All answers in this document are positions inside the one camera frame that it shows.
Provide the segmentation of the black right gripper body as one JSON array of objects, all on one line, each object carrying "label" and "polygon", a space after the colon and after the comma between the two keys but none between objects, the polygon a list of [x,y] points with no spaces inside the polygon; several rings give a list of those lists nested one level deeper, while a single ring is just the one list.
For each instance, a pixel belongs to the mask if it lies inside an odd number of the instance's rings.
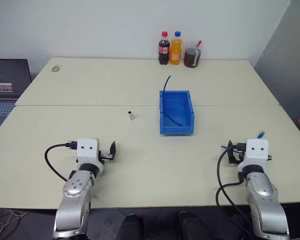
[{"label": "black right gripper body", "polygon": [[245,157],[246,144],[245,143],[236,143],[234,145],[234,151],[238,153],[239,161],[242,162]]}]

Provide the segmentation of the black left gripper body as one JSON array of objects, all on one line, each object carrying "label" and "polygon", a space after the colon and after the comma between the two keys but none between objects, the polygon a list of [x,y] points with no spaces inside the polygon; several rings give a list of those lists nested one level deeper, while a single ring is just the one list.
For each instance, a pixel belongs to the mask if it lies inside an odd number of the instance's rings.
[{"label": "black left gripper body", "polygon": [[114,154],[113,153],[102,153],[101,150],[98,151],[98,160],[100,162],[109,160],[112,161],[114,159]]}]

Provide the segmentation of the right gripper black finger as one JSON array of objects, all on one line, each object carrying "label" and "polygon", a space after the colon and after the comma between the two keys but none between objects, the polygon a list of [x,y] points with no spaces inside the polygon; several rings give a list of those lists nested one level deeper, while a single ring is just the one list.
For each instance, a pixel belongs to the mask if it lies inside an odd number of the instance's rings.
[{"label": "right gripper black finger", "polygon": [[233,148],[233,143],[231,140],[228,141],[227,145],[227,155],[228,155],[228,162],[230,165],[237,165],[238,161],[234,156],[234,148]]}]

